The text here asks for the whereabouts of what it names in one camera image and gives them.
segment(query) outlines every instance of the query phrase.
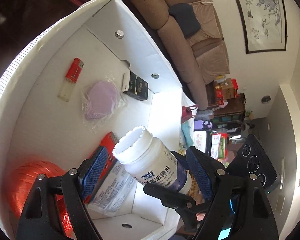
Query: red bag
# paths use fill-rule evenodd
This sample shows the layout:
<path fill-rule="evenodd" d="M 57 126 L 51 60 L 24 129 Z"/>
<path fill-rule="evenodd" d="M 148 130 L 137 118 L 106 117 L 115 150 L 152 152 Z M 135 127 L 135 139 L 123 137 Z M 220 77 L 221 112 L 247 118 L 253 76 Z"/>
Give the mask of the red bag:
<path fill-rule="evenodd" d="M 187 121 L 191 118 L 194 118 L 195 114 L 192 114 L 192 111 L 196 110 L 197 108 L 198 108 L 198 105 L 183 106 L 182 107 L 182 114 L 181 114 L 181 123 L 184 123 L 185 121 Z"/>

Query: picture frame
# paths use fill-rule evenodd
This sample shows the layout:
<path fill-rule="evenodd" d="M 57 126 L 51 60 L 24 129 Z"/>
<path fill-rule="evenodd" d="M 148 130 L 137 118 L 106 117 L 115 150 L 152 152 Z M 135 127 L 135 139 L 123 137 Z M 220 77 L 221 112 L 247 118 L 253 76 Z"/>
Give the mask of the picture frame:
<path fill-rule="evenodd" d="M 236 0 L 246 53 L 285 51 L 287 18 L 283 0 Z"/>

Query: sofa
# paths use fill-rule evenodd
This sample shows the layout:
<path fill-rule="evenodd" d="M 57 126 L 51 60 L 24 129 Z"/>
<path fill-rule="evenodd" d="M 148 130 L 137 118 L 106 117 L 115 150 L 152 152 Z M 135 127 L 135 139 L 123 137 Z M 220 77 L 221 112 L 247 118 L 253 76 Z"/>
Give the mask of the sofa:
<path fill-rule="evenodd" d="M 199 4 L 201 6 L 203 3 L 200 1 L 204 0 L 130 1 L 138 9 L 148 25 L 152 29 L 157 30 L 180 77 L 187 84 L 195 103 L 198 104 L 200 110 L 205 110 L 208 107 L 206 85 L 218 75 L 229 73 L 226 46 L 214 7 L 210 8 L 210 12 L 213 9 L 212 14 L 214 15 L 212 17 L 215 19 L 213 21 L 216 24 L 218 35 L 206 37 L 202 41 L 194 39 L 194 41 L 189 42 L 189 39 L 184 37 L 175 18 L 169 15 L 169 8 L 179 3 L 187 3 L 193 6 L 194 4 Z M 200 15 L 202 14 L 200 10 L 198 13 L 196 13 L 197 19 L 205 16 Z"/>

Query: blue gripper pad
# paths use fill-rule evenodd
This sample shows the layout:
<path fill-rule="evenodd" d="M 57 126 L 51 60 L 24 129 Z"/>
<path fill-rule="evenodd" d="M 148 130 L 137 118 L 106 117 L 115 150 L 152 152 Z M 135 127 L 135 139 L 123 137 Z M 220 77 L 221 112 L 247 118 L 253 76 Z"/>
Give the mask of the blue gripper pad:
<path fill-rule="evenodd" d="M 88 160 L 87 164 L 80 172 L 79 184 L 81 190 L 81 198 L 84 200 L 87 196 L 91 195 L 97 181 L 106 165 L 108 159 L 108 151 L 104 146 L 99 146 L 92 157 Z"/>
<path fill-rule="evenodd" d="M 222 163 L 205 155 L 194 146 L 187 149 L 186 160 L 203 197 L 211 200 L 217 190 L 217 178 L 214 172 L 218 169 L 225 170 L 226 168 Z"/>

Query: red lighter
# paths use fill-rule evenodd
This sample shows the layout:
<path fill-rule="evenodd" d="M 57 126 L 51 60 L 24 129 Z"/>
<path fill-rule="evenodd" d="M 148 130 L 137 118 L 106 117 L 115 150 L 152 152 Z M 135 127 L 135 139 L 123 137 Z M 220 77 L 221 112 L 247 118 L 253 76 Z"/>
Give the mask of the red lighter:
<path fill-rule="evenodd" d="M 74 89 L 75 83 L 78 80 L 78 77 L 81 73 L 81 70 L 83 68 L 83 61 L 80 60 L 79 58 L 75 58 L 74 61 L 72 62 L 65 80 L 60 88 L 60 91 L 58 93 L 58 98 L 62 99 L 63 101 L 68 102 L 72 91 Z"/>

